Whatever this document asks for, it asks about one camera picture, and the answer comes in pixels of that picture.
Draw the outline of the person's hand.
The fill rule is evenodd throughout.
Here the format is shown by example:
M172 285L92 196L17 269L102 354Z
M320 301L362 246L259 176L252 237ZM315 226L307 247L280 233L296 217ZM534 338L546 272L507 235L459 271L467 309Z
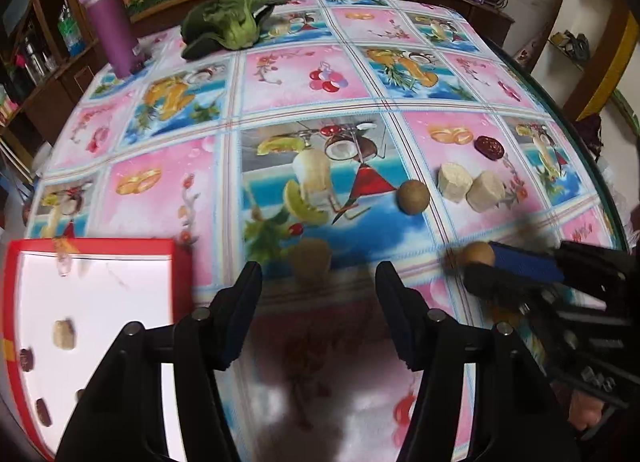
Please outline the person's hand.
M596 397L584 394L579 390L573 390L570 398L570 412L568 412L568 422L572 424L578 432L596 427L603 416L604 402Z

